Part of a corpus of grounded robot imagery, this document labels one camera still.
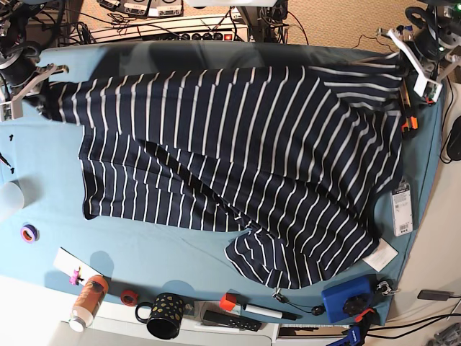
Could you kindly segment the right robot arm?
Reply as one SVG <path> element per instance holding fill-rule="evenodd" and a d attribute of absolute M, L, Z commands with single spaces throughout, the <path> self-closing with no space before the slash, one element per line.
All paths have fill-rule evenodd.
<path fill-rule="evenodd" d="M 22 102 L 41 108 L 49 89 L 49 78 L 67 73 L 66 65 L 50 63 L 39 67 L 41 53 L 61 34 L 64 1 L 58 2 L 57 17 L 49 26 L 50 37 L 44 43 L 27 39 L 26 26 L 45 8 L 44 3 L 33 1 L 1 2 L 1 121 L 16 120 L 23 116 Z"/>

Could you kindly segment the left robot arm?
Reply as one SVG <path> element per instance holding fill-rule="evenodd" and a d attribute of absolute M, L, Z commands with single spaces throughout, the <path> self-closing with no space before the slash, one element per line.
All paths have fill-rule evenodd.
<path fill-rule="evenodd" d="M 460 2 L 425 1 L 426 7 L 410 6 L 405 15 L 411 23 L 393 29 L 378 28 L 377 35 L 411 51 L 426 77 L 440 82 L 460 67 Z"/>

